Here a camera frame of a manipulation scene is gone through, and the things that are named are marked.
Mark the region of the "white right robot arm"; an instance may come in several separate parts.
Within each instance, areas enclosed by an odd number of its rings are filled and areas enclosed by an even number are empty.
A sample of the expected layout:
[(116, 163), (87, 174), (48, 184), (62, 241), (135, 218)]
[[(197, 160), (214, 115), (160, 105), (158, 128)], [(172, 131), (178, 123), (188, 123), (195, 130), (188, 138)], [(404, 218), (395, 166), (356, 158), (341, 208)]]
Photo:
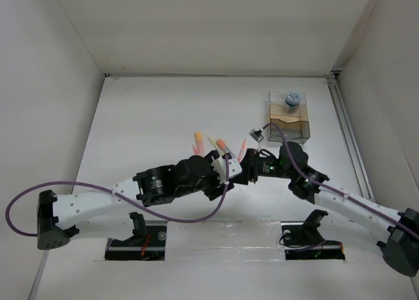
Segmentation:
[(289, 179), (289, 190), (299, 199), (331, 210), (367, 229), (387, 265), (405, 276), (418, 274), (418, 211), (381, 206), (336, 185), (308, 164), (308, 155), (297, 143), (283, 144), (279, 154), (248, 149), (239, 157), (241, 184), (255, 183), (260, 176)]

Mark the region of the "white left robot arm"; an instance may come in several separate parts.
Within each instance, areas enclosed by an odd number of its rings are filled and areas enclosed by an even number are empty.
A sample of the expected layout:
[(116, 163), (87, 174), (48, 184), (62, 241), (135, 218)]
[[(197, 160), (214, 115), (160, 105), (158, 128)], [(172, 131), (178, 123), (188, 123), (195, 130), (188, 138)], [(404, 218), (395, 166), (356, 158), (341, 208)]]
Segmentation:
[(39, 194), (37, 247), (53, 250), (72, 238), (112, 238), (143, 245), (150, 239), (144, 213), (151, 206), (202, 192), (210, 200), (224, 196), (242, 167), (230, 154), (212, 151), (136, 173), (110, 187), (89, 185), (85, 193)]

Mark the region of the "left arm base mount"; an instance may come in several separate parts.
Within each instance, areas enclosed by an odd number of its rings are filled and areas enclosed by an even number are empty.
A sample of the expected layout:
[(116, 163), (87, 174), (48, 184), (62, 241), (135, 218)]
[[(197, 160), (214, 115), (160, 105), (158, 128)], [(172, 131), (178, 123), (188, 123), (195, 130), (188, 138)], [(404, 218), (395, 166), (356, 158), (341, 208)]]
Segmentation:
[(145, 221), (137, 212), (132, 220), (130, 236), (125, 240), (107, 239), (104, 258), (107, 261), (164, 261), (166, 254), (167, 222)]

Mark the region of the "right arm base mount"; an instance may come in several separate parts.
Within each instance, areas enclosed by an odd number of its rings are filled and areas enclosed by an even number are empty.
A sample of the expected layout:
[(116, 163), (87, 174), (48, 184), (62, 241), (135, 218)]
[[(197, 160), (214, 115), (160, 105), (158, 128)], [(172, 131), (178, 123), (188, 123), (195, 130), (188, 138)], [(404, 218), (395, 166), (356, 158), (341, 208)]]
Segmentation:
[(285, 248), (287, 261), (346, 259), (341, 242), (320, 235), (321, 220), (328, 215), (324, 210), (314, 210), (304, 221), (281, 222), (278, 244)]

